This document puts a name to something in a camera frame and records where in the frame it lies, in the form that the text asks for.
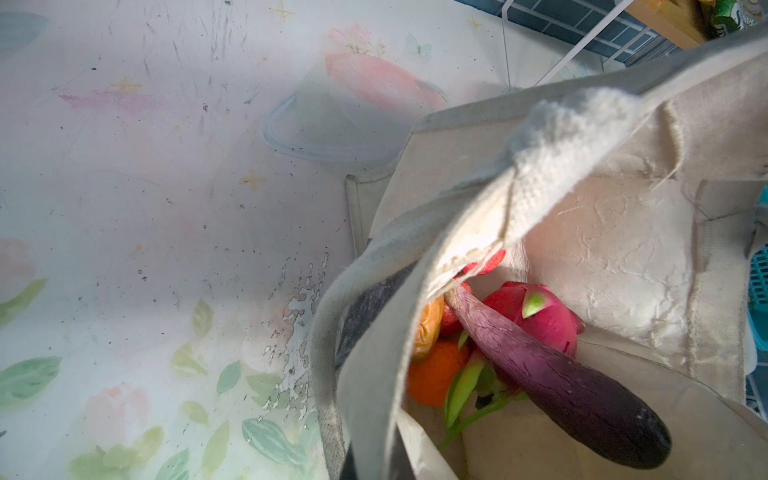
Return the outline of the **large orange fruit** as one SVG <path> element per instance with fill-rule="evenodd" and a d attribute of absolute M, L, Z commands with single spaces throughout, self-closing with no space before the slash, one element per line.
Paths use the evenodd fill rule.
<path fill-rule="evenodd" d="M 467 364 L 470 349 L 454 340 L 438 340 L 428 356 L 410 365 L 407 391 L 413 400 L 442 407 L 454 376 Z"/>

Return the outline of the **pink dragon fruit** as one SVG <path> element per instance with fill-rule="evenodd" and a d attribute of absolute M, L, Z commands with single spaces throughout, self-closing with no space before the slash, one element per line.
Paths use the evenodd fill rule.
<path fill-rule="evenodd" d="M 576 356 L 577 337 L 583 333 L 584 323 L 549 287 L 510 281 L 483 303 L 543 344 L 571 358 Z M 521 388 L 503 380 L 480 351 L 473 352 L 466 366 L 453 375 L 443 396 L 447 437 L 440 446 L 450 444 L 485 415 L 501 410 L 512 400 L 526 397 Z"/>

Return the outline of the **beige canvas grocery bag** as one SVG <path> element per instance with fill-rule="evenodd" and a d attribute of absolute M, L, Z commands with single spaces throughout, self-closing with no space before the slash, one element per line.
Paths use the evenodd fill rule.
<path fill-rule="evenodd" d="M 385 175 L 366 247 L 313 322 L 312 388 L 333 479 L 763 479 L 744 330 L 767 183 L 767 28 L 625 70 L 431 114 Z M 578 358 L 668 426 L 650 470 L 604 459 L 530 401 L 444 450 L 404 405 L 425 304 L 505 250 L 474 289 L 543 284 L 586 324 Z"/>

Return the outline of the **purple eggplant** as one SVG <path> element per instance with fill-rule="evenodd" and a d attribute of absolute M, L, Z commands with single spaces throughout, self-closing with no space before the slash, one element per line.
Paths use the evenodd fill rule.
<path fill-rule="evenodd" d="M 461 287 L 445 299 L 502 376 L 574 440 L 635 469 L 654 469 L 667 460 L 669 430 L 622 384 L 535 339 Z"/>

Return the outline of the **red apple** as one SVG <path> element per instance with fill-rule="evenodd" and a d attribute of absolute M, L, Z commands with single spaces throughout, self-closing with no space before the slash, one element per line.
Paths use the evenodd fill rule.
<path fill-rule="evenodd" d="M 459 334 L 463 330 L 463 326 L 457 314 L 449 305 L 446 294 L 443 295 L 442 300 L 443 313 L 441 317 L 439 336 L 441 338 L 448 338 Z"/>

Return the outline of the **green Fox's candy bag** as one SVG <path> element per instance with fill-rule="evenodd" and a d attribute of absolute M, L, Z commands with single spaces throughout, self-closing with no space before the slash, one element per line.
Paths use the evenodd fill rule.
<path fill-rule="evenodd" d="M 767 19 L 759 1 L 701 0 L 699 5 L 706 26 L 716 37 L 725 37 Z"/>

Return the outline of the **white wooden shelf rack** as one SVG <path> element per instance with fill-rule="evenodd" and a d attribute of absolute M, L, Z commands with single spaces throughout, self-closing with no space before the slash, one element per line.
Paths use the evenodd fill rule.
<path fill-rule="evenodd" d="M 714 40 L 700 1 L 497 1 L 485 10 L 503 20 L 565 42 L 545 82 L 588 74 L 584 54 L 605 69 L 633 66 Z"/>

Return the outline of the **teal plastic basket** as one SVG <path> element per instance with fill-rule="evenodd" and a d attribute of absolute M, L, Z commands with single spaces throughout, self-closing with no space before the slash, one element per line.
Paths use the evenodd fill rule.
<path fill-rule="evenodd" d="M 767 420 L 767 240 L 751 256 L 746 340 L 746 404 Z"/>

